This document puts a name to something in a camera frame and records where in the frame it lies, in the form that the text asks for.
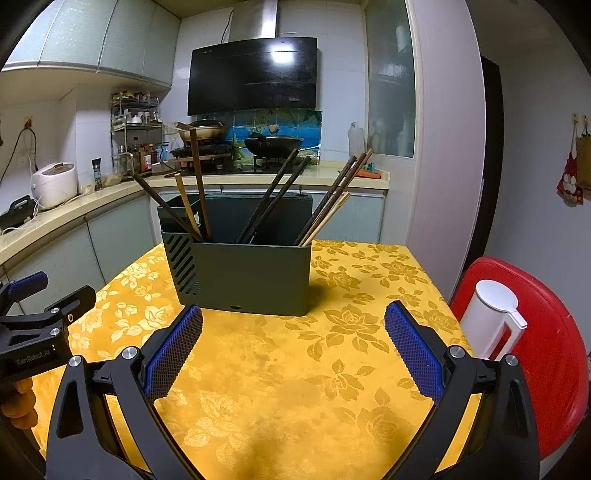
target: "white pitcher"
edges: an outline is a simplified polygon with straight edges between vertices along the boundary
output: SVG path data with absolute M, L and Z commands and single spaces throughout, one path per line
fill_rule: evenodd
M 509 353 L 517 343 L 527 322 L 517 311 L 519 304 L 515 294 L 502 283 L 494 280 L 480 280 L 462 317 L 460 325 L 477 358 L 490 358 L 501 341 L 504 326 L 511 330 L 511 336 L 499 355 L 499 360 Z

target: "human hand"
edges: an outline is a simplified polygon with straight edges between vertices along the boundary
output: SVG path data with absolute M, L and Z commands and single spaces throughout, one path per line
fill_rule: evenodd
M 17 393 L 2 402 L 2 413 L 11 419 L 11 423 L 16 428 L 30 429 L 37 425 L 38 420 L 35 411 L 37 398 L 33 392 L 33 379 L 19 380 L 14 387 Z

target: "spice rack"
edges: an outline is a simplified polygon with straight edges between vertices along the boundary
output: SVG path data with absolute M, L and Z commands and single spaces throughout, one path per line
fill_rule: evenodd
M 119 155 L 121 155 L 119 151 L 113 151 L 114 145 L 120 145 L 120 148 L 123 147 L 125 153 L 129 153 L 130 146 L 132 145 L 158 146 L 164 143 L 164 124 L 160 117 L 160 101 L 157 97 L 151 97 L 149 93 L 141 95 L 145 98 L 138 99 L 126 91 L 113 93 L 112 95 L 111 159 L 113 168 L 116 167 L 116 162 L 119 163 Z M 132 119 L 137 118 L 139 113 L 143 113 L 140 116 L 141 122 L 132 122 Z M 160 134 L 150 133 L 154 131 L 160 131 Z M 130 132 L 138 133 L 138 138 L 134 138 L 132 142 L 129 142 L 128 139 Z M 152 163 L 156 161 L 158 161 L 157 158 L 151 159 Z M 151 174 L 151 169 L 137 171 L 137 173 L 143 177 L 148 176 Z M 130 180 L 132 179 L 132 174 L 123 173 L 122 179 Z

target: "silver screw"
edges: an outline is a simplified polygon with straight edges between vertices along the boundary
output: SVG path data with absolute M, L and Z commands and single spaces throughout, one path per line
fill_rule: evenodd
M 454 345 L 449 349 L 449 353 L 453 358 L 464 358 L 466 351 L 461 347 Z
M 510 366 L 516 367 L 519 361 L 515 355 L 507 355 L 505 357 L 505 362 L 507 362 Z
M 138 349 L 134 346 L 129 346 L 125 350 L 123 350 L 123 358 L 126 360 L 131 360 L 138 354 Z
M 82 363 L 82 357 L 80 355 L 74 355 L 72 358 L 70 358 L 68 365 L 71 367 L 77 367 L 80 365 L 80 363 Z

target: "range hood duct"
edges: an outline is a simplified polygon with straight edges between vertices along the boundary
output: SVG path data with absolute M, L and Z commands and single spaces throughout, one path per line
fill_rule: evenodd
M 236 4 L 228 41 L 277 36 L 278 0 L 245 0 Z

